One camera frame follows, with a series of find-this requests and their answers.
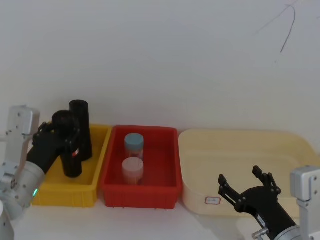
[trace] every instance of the cream plastic tray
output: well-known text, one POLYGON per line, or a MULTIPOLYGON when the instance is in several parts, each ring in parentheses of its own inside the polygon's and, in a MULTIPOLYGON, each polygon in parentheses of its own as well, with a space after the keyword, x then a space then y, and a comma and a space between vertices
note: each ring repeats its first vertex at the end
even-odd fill
POLYGON ((282 190, 279 203, 289 215, 299 217, 290 193, 291 170, 319 165, 311 146, 301 137, 275 131, 187 130, 179 136, 183 179, 182 199, 192 212, 215 216, 246 216, 218 194, 219 174, 238 193, 262 186, 252 174, 254 165, 272 173, 282 190))

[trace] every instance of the green indicator light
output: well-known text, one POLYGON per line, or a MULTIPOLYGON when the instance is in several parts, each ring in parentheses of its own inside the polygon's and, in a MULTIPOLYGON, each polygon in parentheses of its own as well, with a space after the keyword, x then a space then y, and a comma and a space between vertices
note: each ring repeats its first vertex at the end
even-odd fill
POLYGON ((37 195, 38 189, 36 189, 33 193, 33 197, 35 197, 37 195))

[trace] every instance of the clear plastic jar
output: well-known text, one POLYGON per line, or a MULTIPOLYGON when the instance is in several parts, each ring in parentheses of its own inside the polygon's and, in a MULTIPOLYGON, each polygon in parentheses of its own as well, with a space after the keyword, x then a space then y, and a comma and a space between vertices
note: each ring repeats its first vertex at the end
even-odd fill
POLYGON ((129 157, 122 162, 122 175, 128 185, 141 185, 144 176, 144 161, 129 157))
POLYGON ((124 138, 125 158, 144 159, 144 136, 139 133, 130 133, 124 138))

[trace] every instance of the blue lid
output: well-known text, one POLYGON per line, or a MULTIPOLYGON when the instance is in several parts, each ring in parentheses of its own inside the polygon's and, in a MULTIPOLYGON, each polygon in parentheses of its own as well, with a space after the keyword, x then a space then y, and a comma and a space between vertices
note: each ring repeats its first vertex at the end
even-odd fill
POLYGON ((130 133, 124 138, 124 146, 129 151, 139 151, 144 148, 144 136, 139 133, 130 133))

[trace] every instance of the plastic bin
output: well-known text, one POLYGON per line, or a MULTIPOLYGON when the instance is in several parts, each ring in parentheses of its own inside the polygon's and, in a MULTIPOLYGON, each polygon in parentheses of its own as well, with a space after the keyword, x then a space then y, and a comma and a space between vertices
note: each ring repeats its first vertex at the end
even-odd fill
POLYGON ((58 158, 45 176, 33 205, 93 207, 97 201, 97 186, 112 127, 91 125, 91 159, 82 162, 82 174, 77 178, 64 175, 61 159, 58 158))
POLYGON ((254 165, 272 173, 282 190, 279 203, 291 217, 299 217, 297 200, 290 193, 290 172, 304 165, 319 165, 319 158, 301 137, 277 131, 187 130, 179 136, 183 179, 182 200, 197 214, 251 216, 237 213, 219 194, 223 174, 238 193, 262 186, 252 174, 254 165))
POLYGON ((178 133, 174 128, 115 126, 112 130, 100 182, 107 207, 173 209, 182 191, 178 133), (144 137, 144 173, 141 185, 127 185, 122 176, 125 136, 144 137))

